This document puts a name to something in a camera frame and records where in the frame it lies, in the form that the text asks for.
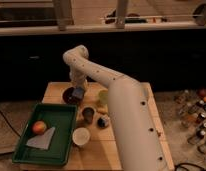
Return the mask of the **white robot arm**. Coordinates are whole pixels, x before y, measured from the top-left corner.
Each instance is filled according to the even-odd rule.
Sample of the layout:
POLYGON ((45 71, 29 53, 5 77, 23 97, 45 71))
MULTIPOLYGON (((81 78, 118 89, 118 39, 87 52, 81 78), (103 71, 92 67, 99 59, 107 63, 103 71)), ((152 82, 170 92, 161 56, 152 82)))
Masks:
POLYGON ((88 60, 79 45, 63 54, 76 85, 90 77, 108 89, 108 111, 124 171, 170 171, 148 105, 136 79, 88 60))

